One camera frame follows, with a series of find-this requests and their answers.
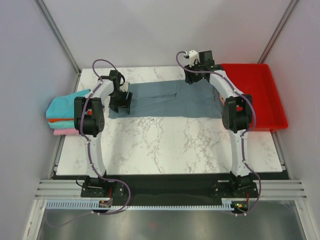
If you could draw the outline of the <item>grey-blue t shirt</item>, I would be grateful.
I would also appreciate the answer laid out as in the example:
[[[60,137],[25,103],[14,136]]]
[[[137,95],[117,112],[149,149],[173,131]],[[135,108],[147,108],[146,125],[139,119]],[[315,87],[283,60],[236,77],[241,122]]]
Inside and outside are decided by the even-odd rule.
[[[129,85],[130,113],[109,110],[110,119],[184,117],[221,119],[223,104],[218,91],[207,80],[188,84],[184,80],[144,82]]]

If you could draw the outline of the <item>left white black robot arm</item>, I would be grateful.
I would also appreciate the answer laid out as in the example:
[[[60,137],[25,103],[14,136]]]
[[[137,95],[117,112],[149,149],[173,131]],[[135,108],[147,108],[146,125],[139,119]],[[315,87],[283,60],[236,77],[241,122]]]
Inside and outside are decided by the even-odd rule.
[[[104,179],[107,170],[103,162],[101,138],[105,128],[104,101],[115,113],[124,109],[130,113],[133,94],[128,91],[129,83],[118,70],[98,77],[97,85],[85,96],[74,99],[74,127],[85,144],[87,170],[83,188],[92,188],[99,197],[106,196],[110,185]]]

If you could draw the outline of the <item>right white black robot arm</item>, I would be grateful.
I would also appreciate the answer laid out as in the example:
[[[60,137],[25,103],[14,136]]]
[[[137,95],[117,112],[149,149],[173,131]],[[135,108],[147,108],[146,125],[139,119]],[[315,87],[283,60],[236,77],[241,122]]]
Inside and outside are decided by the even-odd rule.
[[[222,101],[222,124],[230,137],[231,178],[229,191],[235,197],[242,196],[252,184],[246,153],[248,131],[256,114],[253,111],[252,96],[244,94],[230,80],[220,64],[215,64],[212,52],[184,51],[188,64],[183,67],[185,82],[194,84],[207,80],[218,92]]]

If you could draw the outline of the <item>teal folded t shirt top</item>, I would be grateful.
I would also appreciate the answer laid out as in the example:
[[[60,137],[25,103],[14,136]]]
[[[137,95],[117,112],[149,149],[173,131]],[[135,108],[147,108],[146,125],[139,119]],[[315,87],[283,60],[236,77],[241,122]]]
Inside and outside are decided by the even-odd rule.
[[[69,95],[55,97],[46,111],[47,119],[73,119],[74,101],[76,97],[84,97],[91,90],[85,89]]]

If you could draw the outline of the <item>red plastic bin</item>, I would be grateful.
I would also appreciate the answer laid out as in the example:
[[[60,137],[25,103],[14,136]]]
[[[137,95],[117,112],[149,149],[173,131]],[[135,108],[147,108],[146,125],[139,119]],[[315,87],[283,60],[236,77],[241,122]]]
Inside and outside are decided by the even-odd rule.
[[[288,128],[285,111],[269,66],[265,63],[223,63],[228,78],[253,99],[255,131],[275,132]]]

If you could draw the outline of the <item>pink folded t shirt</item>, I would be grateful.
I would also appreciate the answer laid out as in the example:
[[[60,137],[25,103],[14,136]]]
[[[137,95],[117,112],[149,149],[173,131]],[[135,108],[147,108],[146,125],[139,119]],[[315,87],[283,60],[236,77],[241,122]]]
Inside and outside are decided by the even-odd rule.
[[[74,136],[74,135],[79,135],[79,131],[75,128],[65,128],[65,129],[55,129],[53,131],[54,136]]]

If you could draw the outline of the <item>orange folded t shirt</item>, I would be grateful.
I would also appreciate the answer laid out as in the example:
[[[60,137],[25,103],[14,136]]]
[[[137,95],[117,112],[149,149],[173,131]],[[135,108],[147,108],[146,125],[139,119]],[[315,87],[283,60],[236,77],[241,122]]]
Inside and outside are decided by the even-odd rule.
[[[92,115],[92,111],[88,110],[85,112],[87,115]],[[50,123],[55,123],[55,122],[61,122],[61,121],[73,121],[73,118],[50,118],[49,122]]]

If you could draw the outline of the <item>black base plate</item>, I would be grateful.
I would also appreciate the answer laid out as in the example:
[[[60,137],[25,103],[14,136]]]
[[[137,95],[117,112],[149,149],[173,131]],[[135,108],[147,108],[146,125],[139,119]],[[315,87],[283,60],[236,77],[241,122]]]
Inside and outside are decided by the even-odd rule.
[[[129,207],[200,207],[222,203],[223,198],[258,197],[255,177],[231,173],[138,174],[85,177],[83,198],[111,198],[114,205]]]

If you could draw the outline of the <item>aluminium rail frame front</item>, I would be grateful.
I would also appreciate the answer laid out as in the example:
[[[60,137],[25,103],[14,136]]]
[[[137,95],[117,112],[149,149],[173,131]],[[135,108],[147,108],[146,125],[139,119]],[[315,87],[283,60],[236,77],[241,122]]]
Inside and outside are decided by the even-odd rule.
[[[72,180],[41,180],[27,221],[25,240],[317,240],[320,226],[299,180],[264,180],[260,200],[247,215],[225,204],[206,206],[127,206],[100,210],[46,209],[48,200],[82,198]]]

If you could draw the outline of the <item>right aluminium corner post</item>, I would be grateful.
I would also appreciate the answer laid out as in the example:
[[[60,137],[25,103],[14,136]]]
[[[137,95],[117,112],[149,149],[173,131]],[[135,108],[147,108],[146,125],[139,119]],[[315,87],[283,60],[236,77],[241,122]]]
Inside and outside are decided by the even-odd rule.
[[[277,26],[275,27],[270,39],[268,40],[264,50],[262,51],[257,63],[263,64],[268,55],[270,54],[271,50],[273,49],[275,43],[277,42],[279,36],[281,35],[282,31],[284,30],[286,24],[288,23],[291,15],[295,11],[297,5],[299,4],[300,0],[290,0],[288,6],[286,7],[283,15],[281,16]]]

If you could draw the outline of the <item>aluminium corner post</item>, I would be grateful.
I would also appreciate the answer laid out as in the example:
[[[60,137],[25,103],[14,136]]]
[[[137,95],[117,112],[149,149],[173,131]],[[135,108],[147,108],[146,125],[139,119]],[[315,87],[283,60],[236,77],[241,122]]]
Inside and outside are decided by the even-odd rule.
[[[38,9],[40,10],[41,14],[43,15],[46,23],[48,24],[52,34],[54,35],[55,39],[57,40],[58,44],[60,45],[64,55],[66,56],[67,60],[71,64],[72,68],[76,72],[77,75],[81,74],[81,68],[77,64],[73,54],[71,53],[70,48],[67,45],[61,31],[59,30],[52,14],[50,13],[49,8],[47,7],[44,0],[34,0],[35,4],[37,5]]]
[[[282,31],[284,30],[286,24],[288,23],[291,15],[295,11],[297,5],[299,4],[300,0],[290,0],[288,6],[286,7],[283,15],[281,16],[277,26],[275,27],[270,39],[268,40],[264,50],[262,51],[257,63],[263,64],[268,55],[270,54],[271,50],[273,49],[275,43],[277,42],[279,36],[281,35]]]

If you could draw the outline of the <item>left aluminium corner post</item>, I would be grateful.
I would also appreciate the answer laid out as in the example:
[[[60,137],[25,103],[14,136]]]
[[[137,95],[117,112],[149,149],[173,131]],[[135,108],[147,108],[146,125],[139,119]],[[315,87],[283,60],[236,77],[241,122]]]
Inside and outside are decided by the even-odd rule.
[[[57,40],[58,44],[60,45],[64,55],[66,56],[67,60],[71,64],[72,68],[76,72],[77,75],[81,74],[81,68],[77,64],[73,54],[71,53],[70,48],[67,45],[61,31],[59,30],[52,14],[50,13],[49,8],[47,7],[44,0],[34,0],[35,4],[37,5],[38,9],[40,10],[41,14],[43,15],[46,23],[48,24],[52,34],[54,35],[55,39]]]

